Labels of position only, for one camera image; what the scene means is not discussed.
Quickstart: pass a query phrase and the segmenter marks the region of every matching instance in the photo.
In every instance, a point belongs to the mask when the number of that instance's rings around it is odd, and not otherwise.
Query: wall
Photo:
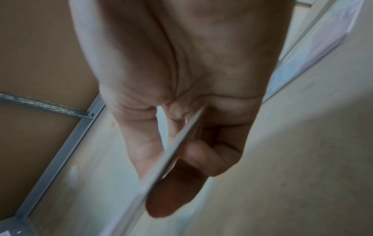
[[[372,235],[373,9],[265,102],[189,235]]]
[[[0,90],[86,110],[97,82],[67,0],[0,1]],[[11,217],[78,118],[0,103],[0,220]]]

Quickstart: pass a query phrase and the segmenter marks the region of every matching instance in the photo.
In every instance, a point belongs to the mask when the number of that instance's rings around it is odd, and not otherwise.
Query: palm
[[[168,215],[190,201],[208,176],[241,157],[292,1],[99,2],[97,12],[84,16],[83,4],[94,4],[72,0],[75,26],[140,177],[163,151],[155,107],[164,108],[172,141],[185,120],[208,105],[199,135],[183,145],[182,161],[148,199],[151,214]]]

